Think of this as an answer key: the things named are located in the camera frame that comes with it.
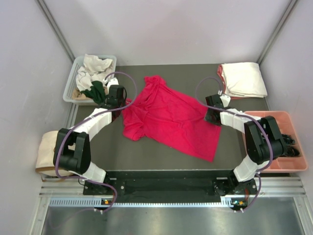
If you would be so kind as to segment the red t-shirt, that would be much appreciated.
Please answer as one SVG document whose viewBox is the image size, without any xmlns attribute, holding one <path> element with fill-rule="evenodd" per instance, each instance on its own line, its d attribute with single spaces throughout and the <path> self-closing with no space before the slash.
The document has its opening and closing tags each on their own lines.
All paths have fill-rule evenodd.
<svg viewBox="0 0 313 235">
<path fill-rule="evenodd" d="M 221 128 L 204 120 L 207 108 L 195 98 L 169 88 L 159 75 L 146 76 L 145 87 L 122 111 L 123 135 L 143 137 L 184 154 L 212 162 Z"/>
</svg>

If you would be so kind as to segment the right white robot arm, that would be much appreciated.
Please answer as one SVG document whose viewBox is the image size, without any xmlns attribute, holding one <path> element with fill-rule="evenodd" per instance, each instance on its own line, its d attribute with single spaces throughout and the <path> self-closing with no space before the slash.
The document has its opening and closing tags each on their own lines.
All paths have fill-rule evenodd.
<svg viewBox="0 0 313 235">
<path fill-rule="evenodd" d="M 205 100 L 208 106 L 205 121 L 231 127 L 245 136 L 246 157 L 228 178 L 229 190 L 241 193 L 256 173 L 287 152 L 287 144 L 273 116 L 257 117 L 232 109 L 228 107 L 230 97 L 224 94 L 207 96 Z"/>
</svg>

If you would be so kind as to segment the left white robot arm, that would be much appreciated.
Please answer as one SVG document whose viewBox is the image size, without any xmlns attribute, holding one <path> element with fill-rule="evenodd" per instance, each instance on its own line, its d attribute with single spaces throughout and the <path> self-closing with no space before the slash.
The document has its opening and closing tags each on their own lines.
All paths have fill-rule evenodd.
<svg viewBox="0 0 313 235">
<path fill-rule="evenodd" d="M 63 169 L 94 181 L 94 188 L 100 194 L 110 191 L 111 183 L 105 179 L 106 171 L 91 161 L 90 141 L 119 117 L 126 98 L 127 92 L 123 86 L 111 85 L 104 102 L 91 115 L 70 129 L 58 131 L 53 158 L 57 176 L 60 175 L 59 169 Z"/>
</svg>

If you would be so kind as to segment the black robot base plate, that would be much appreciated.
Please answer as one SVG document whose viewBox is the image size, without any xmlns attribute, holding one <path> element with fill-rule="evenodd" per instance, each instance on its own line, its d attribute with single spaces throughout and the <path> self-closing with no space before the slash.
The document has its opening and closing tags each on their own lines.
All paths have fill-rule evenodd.
<svg viewBox="0 0 313 235">
<path fill-rule="evenodd" d="M 221 196 L 254 195 L 256 183 L 237 186 L 228 180 L 230 170 L 108 171 L 105 183 L 117 191 L 119 203 L 220 202 Z"/>
</svg>

